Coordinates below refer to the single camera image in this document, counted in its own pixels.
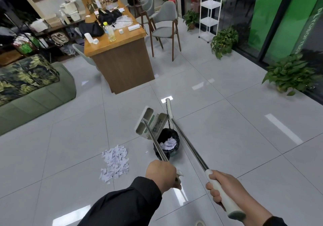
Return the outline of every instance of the hand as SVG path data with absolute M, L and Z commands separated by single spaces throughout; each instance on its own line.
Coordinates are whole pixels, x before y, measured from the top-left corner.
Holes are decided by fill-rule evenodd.
M 146 170 L 146 178 L 153 180 L 159 187 L 161 193 L 168 191 L 170 188 L 182 189 L 182 186 L 177 174 L 176 168 L 169 162 L 154 160 Z
M 210 179 L 218 180 L 224 192 L 245 212 L 246 218 L 243 221 L 245 226 L 262 226 L 273 216 L 246 191 L 234 176 L 216 170 L 212 171 L 213 174 L 209 175 Z M 213 200 L 223 207 L 220 192 L 215 190 L 210 182 L 205 187 L 210 190 Z
M 221 184 L 224 192 L 240 207 L 243 207 L 243 204 L 248 198 L 251 198 L 251 195 L 246 191 L 246 189 L 242 186 L 238 179 L 230 174 L 226 174 L 224 172 L 219 172 L 216 170 L 212 170 L 213 174 L 210 174 L 209 177 L 214 180 L 218 180 Z M 210 182 L 208 182 L 205 186 L 208 190 L 210 190 L 211 195 L 213 196 L 213 200 L 216 203 L 220 203 L 222 198 L 218 190 L 215 190 Z

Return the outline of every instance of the green wall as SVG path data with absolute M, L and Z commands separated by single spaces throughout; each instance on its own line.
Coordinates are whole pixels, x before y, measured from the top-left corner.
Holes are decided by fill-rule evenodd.
M 260 50 L 282 0 L 256 0 L 248 44 Z M 292 53 L 317 0 L 292 0 L 270 44 L 267 57 L 277 60 Z

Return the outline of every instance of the black sleeve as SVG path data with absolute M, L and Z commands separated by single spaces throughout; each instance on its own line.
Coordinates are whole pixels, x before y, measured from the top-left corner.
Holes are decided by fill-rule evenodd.
M 137 177 L 128 188 L 99 199 L 78 226 L 148 225 L 161 201 L 162 193 L 155 182 Z
M 271 217 L 267 219 L 263 226 L 287 226 L 282 218 Z

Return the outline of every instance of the trash can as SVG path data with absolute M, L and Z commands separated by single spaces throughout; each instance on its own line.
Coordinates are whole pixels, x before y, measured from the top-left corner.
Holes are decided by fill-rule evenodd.
M 159 135 L 159 138 L 157 139 L 157 142 L 158 142 L 158 143 L 164 143 L 164 142 L 166 142 L 169 138 L 174 138 L 174 139 L 176 140 L 176 145 L 175 145 L 175 147 L 174 147 L 173 149 L 171 149 L 171 150 L 163 150 L 163 151 L 164 151 L 164 154 L 165 154 L 165 155 L 166 155 L 166 157 L 167 157 L 167 159 L 169 159 L 171 156 L 176 155 L 177 150 L 178 150 L 178 148 L 179 148 L 179 146 L 180 146 L 180 137 L 178 136 L 178 134 L 177 134 L 177 132 L 176 132 L 175 130 L 170 129 L 170 128 L 164 128 L 164 129 L 161 131 L 161 133 L 160 133 L 160 135 Z M 153 145 L 153 147 L 154 147 L 154 151 L 155 151 L 156 156 L 157 156 L 160 160 L 162 160 L 162 159 L 161 159 L 161 157 L 160 157 L 160 155 L 159 155 L 159 153 L 158 153 L 158 151 L 157 151 L 157 149 L 156 149 L 156 147 L 155 147 L 155 145 L 154 145 L 154 143 L 152 143 L 152 145 Z

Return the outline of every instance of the paper scrap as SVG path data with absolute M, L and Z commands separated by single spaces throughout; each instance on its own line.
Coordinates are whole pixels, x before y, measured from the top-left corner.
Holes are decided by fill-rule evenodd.
M 111 178 L 117 179 L 122 174 L 127 174 L 129 171 L 129 158 L 126 159 L 126 155 L 127 149 L 123 145 L 117 145 L 115 148 L 102 152 L 102 158 L 107 163 L 107 168 L 101 169 L 99 179 L 106 183 Z
M 163 150 L 171 150 L 176 146 L 176 140 L 174 138 L 169 138 L 164 143 L 159 144 Z

